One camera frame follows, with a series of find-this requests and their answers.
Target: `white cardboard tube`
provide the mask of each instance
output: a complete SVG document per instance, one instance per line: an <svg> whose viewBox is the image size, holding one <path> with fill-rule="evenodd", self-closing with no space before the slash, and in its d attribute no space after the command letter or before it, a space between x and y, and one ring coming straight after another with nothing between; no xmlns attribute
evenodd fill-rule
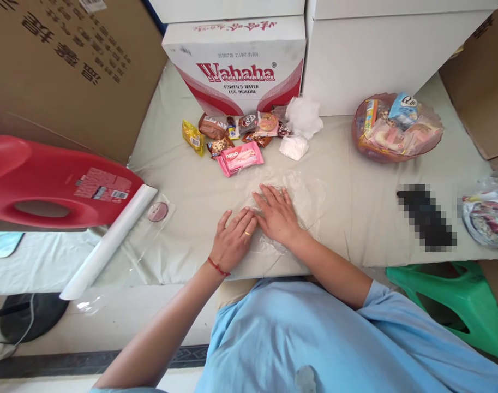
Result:
<svg viewBox="0 0 498 393"><path fill-rule="evenodd" d="M157 192L157 189L146 184L140 187L74 277L70 279L60 293L60 299L78 299L92 285Z"/></svg>

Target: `hand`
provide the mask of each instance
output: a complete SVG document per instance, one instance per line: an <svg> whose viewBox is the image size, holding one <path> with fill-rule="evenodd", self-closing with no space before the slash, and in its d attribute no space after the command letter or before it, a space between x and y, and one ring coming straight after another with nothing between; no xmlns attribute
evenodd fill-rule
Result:
<svg viewBox="0 0 498 393"><path fill-rule="evenodd" d="M260 194L253 193L254 200L265 215L256 216L258 223L268 237L290 248L288 244L291 241L308 233L298 225L291 197L285 187L281 189L281 194L271 185L260 184L260 188L267 201Z"/></svg>
<svg viewBox="0 0 498 393"><path fill-rule="evenodd" d="M227 210L218 222L214 245L209 256L212 262L226 273L234 269L247 254L250 240L258 224L254 212L246 207L232 219L226 228L225 224L231 214L232 210Z"/></svg>

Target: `blue shirt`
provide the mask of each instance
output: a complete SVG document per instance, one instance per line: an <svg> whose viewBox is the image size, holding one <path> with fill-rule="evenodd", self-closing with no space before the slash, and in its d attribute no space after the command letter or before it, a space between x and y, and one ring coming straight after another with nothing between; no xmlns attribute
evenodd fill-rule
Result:
<svg viewBox="0 0 498 393"><path fill-rule="evenodd" d="M312 283L275 279L218 311L197 392L309 383L326 393L497 393L498 365L378 282L358 311Z"/></svg>

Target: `red string bracelet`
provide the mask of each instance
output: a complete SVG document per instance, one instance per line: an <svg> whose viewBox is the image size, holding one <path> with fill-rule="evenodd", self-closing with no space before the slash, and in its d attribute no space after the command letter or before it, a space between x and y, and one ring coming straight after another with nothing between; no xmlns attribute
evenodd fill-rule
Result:
<svg viewBox="0 0 498 393"><path fill-rule="evenodd" d="M212 262L212 259L210 257L207 258L207 262L209 262L211 265L213 265L214 268L216 270L218 270L221 274L223 274L225 277L228 277L228 276L231 275L230 273L225 273L222 269L220 269L220 267L217 264L215 264L214 262Z"/></svg>

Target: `bowl of snacks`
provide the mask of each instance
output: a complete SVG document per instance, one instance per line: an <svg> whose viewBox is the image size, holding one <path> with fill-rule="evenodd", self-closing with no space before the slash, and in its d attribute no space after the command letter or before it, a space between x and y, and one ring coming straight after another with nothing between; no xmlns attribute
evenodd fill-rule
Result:
<svg viewBox="0 0 498 393"><path fill-rule="evenodd" d="M354 145L367 158L395 163L419 157L441 141L443 125L431 107L405 94L376 94L358 107Z"/></svg>

